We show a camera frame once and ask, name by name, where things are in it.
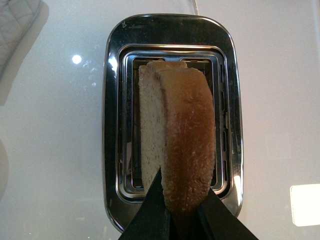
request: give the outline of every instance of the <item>white bread slice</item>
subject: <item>white bread slice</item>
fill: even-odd
[[[148,191],[161,167],[165,204],[177,225],[195,212],[210,188],[213,97],[202,72],[165,61],[140,67],[139,96],[142,183]]]

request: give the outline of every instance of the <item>bread crust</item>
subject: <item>bread crust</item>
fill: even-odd
[[[190,213],[208,195],[215,163],[213,97],[194,68],[158,72],[166,109],[163,195],[172,213]]]

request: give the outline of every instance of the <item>toaster slot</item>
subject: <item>toaster slot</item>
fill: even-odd
[[[149,51],[141,51],[133,48],[122,55],[121,75],[122,109],[119,111],[121,129],[121,146],[119,146],[118,159],[121,162],[121,170],[116,171],[118,176],[117,189],[124,201],[141,202],[145,196],[141,177],[141,145],[140,145],[140,104],[139,104],[139,67],[151,61],[184,61],[188,68],[195,68],[203,72],[208,86],[213,95],[216,125],[216,156],[211,188],[220,196],[228,192],[228,136],[226,135],[225,116],[227,96],[226,87],[220,81],[220,76],[225,70],[224,58],[217,51],[173,51],[172,49],[152,48]]]

